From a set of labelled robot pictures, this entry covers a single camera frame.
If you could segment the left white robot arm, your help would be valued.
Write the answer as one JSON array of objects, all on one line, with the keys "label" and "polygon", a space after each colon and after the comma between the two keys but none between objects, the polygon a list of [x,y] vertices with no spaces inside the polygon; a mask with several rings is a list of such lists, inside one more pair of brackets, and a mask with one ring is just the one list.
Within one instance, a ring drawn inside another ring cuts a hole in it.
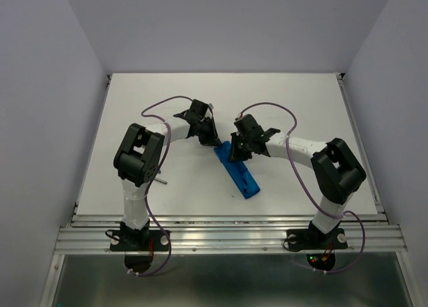
[{"label": "left white robot arm", "polygon": [[131,124],[113,160],[124,195],[120,228],[127,231],[125,240],[133,249],[142,249],[148,244],[147,189],[163,165],[171,144],[196,137],[202,146],[221,145],[210,104],[193,99],[188,109],[167,119],[148,114],[149,110],[143,110],[142,117],[159,122],[149,126]]}]

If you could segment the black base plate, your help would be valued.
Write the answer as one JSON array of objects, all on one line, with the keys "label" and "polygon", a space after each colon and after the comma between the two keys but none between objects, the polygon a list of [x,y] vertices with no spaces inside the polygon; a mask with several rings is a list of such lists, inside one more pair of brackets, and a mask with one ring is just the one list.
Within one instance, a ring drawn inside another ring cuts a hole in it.
[{"label": "black base plate", "polygon": [[142,239],[126,240],[120,230],[108,229],[105,235],[110,240],[110,251],[113,252],[168,252],[169,242],[160,230],[149,230]]},{"label": "black base plate", "polygon": [[342,228],[336,228],[327,234],[317,229],[289,229],[282,245],[290,252],[299,252],[302,250],[324,250],[330,244],[332,244],[332,249],[348,248],[345,232]]}]

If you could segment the aluminium rail frame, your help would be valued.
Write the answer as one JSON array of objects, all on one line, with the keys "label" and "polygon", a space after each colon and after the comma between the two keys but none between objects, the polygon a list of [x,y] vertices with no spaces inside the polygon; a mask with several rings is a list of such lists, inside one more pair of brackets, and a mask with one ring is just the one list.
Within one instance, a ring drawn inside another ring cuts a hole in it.
[{"label": "aluminium rail frame", "polygon": [[376,213],[345,220],[340,263],[364,255],[333,278],[283,248],[287,231],[309,222],[306,214],[160,215],[172,232],[171,260],[138,282],[125,275],[104,234],[118,227],[118,216],[76,208],[59,230],[41,303],[142,306],[140,292],[151,288],[151,306],[207,306],[210,298],[218,306],[422,306],[401,228],[389,222],[374,180],[368,183]]}]

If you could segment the blue cloth napkin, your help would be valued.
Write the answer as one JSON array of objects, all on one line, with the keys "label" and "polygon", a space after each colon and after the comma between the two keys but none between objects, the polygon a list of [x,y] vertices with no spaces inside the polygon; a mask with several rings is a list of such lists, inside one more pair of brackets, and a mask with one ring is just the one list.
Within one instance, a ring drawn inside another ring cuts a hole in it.
[{"label": "blue cloth napkin", "polygon": [[226,141],[221,146],[216,146],[214,148],[214,152],[245,199],[249,199],[260,192],[260,187],[244,162],[229,161],[229,155],[231,152],[230,142]]}]

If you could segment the silver metal fork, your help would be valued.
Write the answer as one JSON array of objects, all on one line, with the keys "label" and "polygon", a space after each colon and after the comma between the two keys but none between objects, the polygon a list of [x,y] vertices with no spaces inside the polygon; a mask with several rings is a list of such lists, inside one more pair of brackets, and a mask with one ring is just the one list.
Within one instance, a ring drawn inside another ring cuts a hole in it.
[{"label": "silver metal fork", "polygon": [[165,180],[162,180],[162,179],[160,179],[160,178],[155,177],[154,179],[155,179],[155,181],[157,181],[157,182],[159,182],[159,183],[162,183],[162,184],[164,184],[164,185],[167,185],[167,184],[168,184]]}]

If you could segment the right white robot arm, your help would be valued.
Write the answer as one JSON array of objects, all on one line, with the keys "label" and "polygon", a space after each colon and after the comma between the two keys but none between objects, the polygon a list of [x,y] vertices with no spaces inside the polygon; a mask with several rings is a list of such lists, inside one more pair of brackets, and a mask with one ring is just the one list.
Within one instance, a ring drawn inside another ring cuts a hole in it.
[{"label": "right white robot arm", "polygon": [[[264,130],[247,114],[235,120],[231,134],[229,161],[247,161],[252,155],[286,159],[290,162],[304,192],[317,208],[308,230],[309,242],[322,247],[332,239],[348,200],[366,179],[366,172],[344,140],[319,142],[297,138],[277,128]],[[322,194],[320,202],[310,195],[299,176],[296,164],[312,169]]]}]

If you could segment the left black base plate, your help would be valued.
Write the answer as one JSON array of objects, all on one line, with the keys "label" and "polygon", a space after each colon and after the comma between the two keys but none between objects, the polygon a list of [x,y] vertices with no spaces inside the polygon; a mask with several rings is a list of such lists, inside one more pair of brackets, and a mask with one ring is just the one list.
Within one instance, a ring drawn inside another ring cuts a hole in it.
[{"label": "left black base plate", "polygon": [[113,252],[168,252],[169,242],[160,230],[149,230],[142,239],[126,240],[120,230],[108,229],[105,235],[110,240],[110,251]]}]

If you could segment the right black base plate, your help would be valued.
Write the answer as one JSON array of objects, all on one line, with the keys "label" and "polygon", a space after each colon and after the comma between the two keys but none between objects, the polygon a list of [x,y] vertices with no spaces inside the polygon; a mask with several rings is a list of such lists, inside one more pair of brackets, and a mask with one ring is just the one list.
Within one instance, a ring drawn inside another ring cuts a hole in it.
[{"label": "right black base plate", "polygon": [[332,249],[348,248],[345,232],[342,228],[336,228],[327,234],[317,229],[289,229],[282,245],[290,252],[299,252],[302,250],[324,250],[330,244],[332,244]]}]

